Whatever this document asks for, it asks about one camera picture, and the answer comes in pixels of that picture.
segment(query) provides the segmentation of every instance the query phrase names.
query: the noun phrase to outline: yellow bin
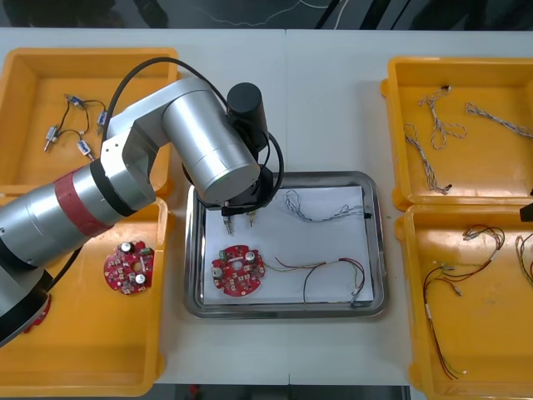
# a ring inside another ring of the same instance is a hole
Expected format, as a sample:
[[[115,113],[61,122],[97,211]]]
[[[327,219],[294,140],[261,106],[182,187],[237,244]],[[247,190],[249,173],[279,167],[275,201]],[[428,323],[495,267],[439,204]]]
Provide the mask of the yellow bin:
[[[64,94],[97,99],[106,106],[118,84],[136,65],[154,57],[177,57],[172,48],[19,48],[4,61],[0,80],[0,193],[18,196],[89,160],[77,149],[78,137],[66,132],[43,152],[51,126],[66,110]],[[133,78],[119,98],[115,113],[164,88],[180,77],[176,65],[152,65]],[[99,157],[102,136],[97,118],[102,106],[91,103],[90,129],[83,136]],[[63,128],[84,130],[85,112],[71,107]],[[152,169],[151,182],[158,196],[171,191],[168,177],[170,146],[162,148]]]
[[[533,396],[533,287],[519,266],[515,248],[518,235],[533,232],[533,222],[521,222],[519,210],[519,206],[415,205],[396,221],[410,294],[410,377],[430,400]],[[456,370],[466,371],[450,380],[437,356],[422,288],[435,261],[464,265],[456,267],[454,273],[459,274],[472,271],[465,264],[483,263],[491,256],[496,246],[491,237],[463,240],[462,233],[475,224],[505,231],[505,244],[495,260],[456,283],[462,296],[446,284],[434,284],[428,290],[442,353]],[[533,239],[526,243],[527,267],[533,261],[532,245]]]
[[[0,199],[5,204],[8,199]],[[0,397],[141,396],[164,368],[159,351],[167,205],[158,198],[83,247],[51,291],[41,325],[0,348]],[[125,296],[107,285],[107,255],[125,241],[155,251],[152,287]],[[55,276],[67,255],[47,270]]]
[[[388,69],[381,93],[386,97],[391,132],[396,181],[392,197],[400,210],[411,204],[531,202],[533,139],[469,114],[466,104],[533,128],[533,59],[395,57]],[[451,91],[436,101],[436,114],[444,123],[462,124],[467,135],[464,139],[448,135],[446,147],[435,150],[431,110],[418,102],[445,85]],[[407,123],[416,126],[439,185],[452,185],[447,195],[428,188],[421,155],[405,140]]]

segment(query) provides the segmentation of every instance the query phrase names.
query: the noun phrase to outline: white paper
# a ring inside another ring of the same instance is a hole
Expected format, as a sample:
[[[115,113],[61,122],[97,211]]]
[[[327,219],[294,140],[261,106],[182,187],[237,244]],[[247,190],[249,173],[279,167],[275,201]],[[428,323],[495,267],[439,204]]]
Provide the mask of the white paper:
[[[211,266],[219,251],[230,246],[246,245],[257,249],[265,263],[283,269],[275,259],[288,265],[303,265],[339,258],[353,258],[365,270],[365,285],[357,297],[371,301],[374,293],[362,215],[329,222],[306,222],[286,208],[286,192],[281,189],[268,207],[257,211],[254,226],[249,217],[232,218],[233,234],[227,234],[220,211],[207,211],[206,252],[204,266],[204,304],[303,303],[303,285],[308,269],[277,272],[266,269],[261,286],[244,297],[231,297],[213,283]],[[328,218],[342,206],[362,205],[361,187],[317,187],[295,189],[300,195],[301,210],[312,219]],[[306,302],[349,302],[355,290],[354,267],[347,262],[317,268],[307,280]],[[359,272],[357,284],[362,280]]]

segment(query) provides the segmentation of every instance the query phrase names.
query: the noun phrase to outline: table surface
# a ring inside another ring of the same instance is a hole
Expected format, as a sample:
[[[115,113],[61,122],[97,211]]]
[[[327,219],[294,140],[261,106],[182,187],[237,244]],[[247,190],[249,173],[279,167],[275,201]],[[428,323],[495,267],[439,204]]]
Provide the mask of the table surface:
[[[532,32],[2,29],[17,47],[174,47],[222,93],[255,83],[287,171],[357,170],[377,184],[390,288],[375,318],[202,321],[182,306],[187,188],[168,200],[171,235],[160,383],[407,385],[411,342],[392,206],[386,105],[379,85],[395,55],[533,57]],[[173,170],[179,171],[174,154]],[[276,158],[269,163],[276,169]]]

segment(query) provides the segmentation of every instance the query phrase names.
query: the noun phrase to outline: black cable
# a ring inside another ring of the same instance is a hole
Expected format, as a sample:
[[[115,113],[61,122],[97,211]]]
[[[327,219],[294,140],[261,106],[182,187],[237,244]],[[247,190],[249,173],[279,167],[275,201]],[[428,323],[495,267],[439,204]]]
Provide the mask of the black cable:
[[[63,278],[63,275],[65,275],[65,273],[67,273],[67,271],[70,269],[70,267],[74,264],[74,262],[76,261],[77,256],[82,251],[82,247],[83,246],[81,246],[77,250],[74,250],[74,252],[70,256],[68,261],[65,262],[65,265],[63,266],[61,271],[59,271],[59,273],[56,275],[56,277],[50,282],[50,285],[48,286],[48,289],[47,289],[48,291],[52,290],[52,288],[54,286],[56,286],[56,284],[61,280],[61,278]]]
[[[57,134],[58,137],[60,137],[61,135],[63,135],[64,133],[67,133],[67,132],[74,132],[77,134],[77,136],[80,138],[80,140],[82,140],[82,135],[80,134],[80,132],[78,132],[77,130],[75,129],[65,129],[64,131],[61,131],[60,133]]]
[[[115,90],[115,93],[113,94],[113,97],[111,99],[111,102],[109,103],[109,109],[107,110],[106,115],[106,122],[103,124],[102,128],[102,144],[107,140],[107,129],[109,128],[109,122],[111,121],[112,115],[115,111],[115,107],[117,106],[118,98],[122,94],[122,91],[126,87],[126,85],[144,68],[149,67],[153,64],[157,63],[174,63],[182,68],[185,68],[187,71],[192,73],[193,75],[196,75],[198,78],[200,78],[202,81],[205,81],[209,87],[212,89],[212,91],[220,98],[220,101],[222,104],[224,104],[224,107],[227,109],[227,101],[222,96],[222,94],[218,91],[218,89],[213,85],[211,82],[207,80],[203,75],[201,75],[196,69],[191,67],[190,65],[186,64],[183,61],[180,61],[176,58],[172,57],[155,57],[151,58],[149,60],[146,60],[145,62],[141,62],[139,65],[133,68],[126,77],[120,82],[120,84],[117,87],[117,90]]]
[[[87,107],[84,107],[83,109],[85,110],[85,117],[87,119],[87,129],[85,130],[85,133],[88,133],[89,129],[91,128],[91,123],[89,122],[89,110],[87,110]]]
[[[104,104],[104,102],[100,101],[100,100],[83,100],[83,104],[86,104],[86,103],[100,103],[100,105],[102,105],[103,107],[103,111],[106,111],[107,110],[107,107],[106,105]]]
[[[329,6],[327,6],[326,11],[322,14],[318,22],[316,23],[315,29],[322,29],[328,18],[335,11],[336,6],[339,5],[341,0],[331,0]]]
[[[223,217],[231,217],[233,215],[251,213],[252,211],[256,211],[259,208],[263,208],[267,206],[268,203],[272,201],[274,196],[276,196],[276,193],[281,186],[281,182],[283,181],[283,176],[285,175],[285,162],[283,161],[283,153],[281,152],[279,143],[277,142],[276,138],[271,133],[269,133],[269,135],[270,135],[270,140],[272,141],[272,144],[274,145],[274,148],[276,149],[277,158],[278,158],[279,166],[280,166],[279,167],[280,170],[277,174],[276,185],[274,185],[274,188],[272,189],[270,196],[265,198],[265,200],[263,200],[262,202],[256,205],[253,205],[253,206],[249,206],[249,207],[222,207]]]
[[[307,279],[309,279],[309,277],[311,276],[312,273],[315,272],[315,270],[318,268],[318,267],[321,267],[322,265],[326,265],[326,264],[318,264],[316,267],[313,267],[311,268],[311,271],[309,271],[309,273],[307,274],[306,276],[306,280],[303,281],[303,303],[306,304],[306,287],[307,287]]]
[[[267,166],[267,163],[268,163],[268,160],[270,160],[270,140],[268,140],[268,136],[266,133],[264,133],[263,131],[261,131],[262,134],[265,136],[265,139],[266,139],[266,158],[265,158],[265,162],[263,163],[263,165],[261,166],[261,170]]]
[[[405,12],[407,6],[409,5],[409,3],[411,2],[411,0],[407,0],[406,3],[404,4],[403,8],[401,9],[400,13],[398,14],[398,17],[396,17],[396,20],[394,21],[394,23],[392,24],[392,27],[391,27],[391,30],[394,29],[394,27],[396,26],[396,24],[398,23],[398,21],[400,21],[400,18],[401,16],[403,15],[403,13]]]
[[[63,128],[63,124],[65,123],[65,118],[67,118],[67,114],[70,111],[70,102],[67,100],[67,109],[65,110],[65,113],[63,114],[63,118],[61,118],[61,123],[59,124],[59,127],[57,130],[61,132],[61,129]]]

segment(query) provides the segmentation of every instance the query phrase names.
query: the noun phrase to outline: metal tray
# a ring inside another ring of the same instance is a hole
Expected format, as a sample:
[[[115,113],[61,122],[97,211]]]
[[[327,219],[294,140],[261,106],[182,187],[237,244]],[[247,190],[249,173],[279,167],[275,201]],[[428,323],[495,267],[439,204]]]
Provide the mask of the metal tray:
[[[371,282],[374,299],[369,302],[321,302],[284,304],[205,305],[203,303],[203,243],[206,241],[206,208],[197,199],[194,187],[187,199],[185,250],[185,306],[198,318],[337,318],[377,315],[388,299],[385,253],[376,184],[362,172],[288,172],[282,188],[340,188],[361,186],[363,206],[371,217],[365,219]]]

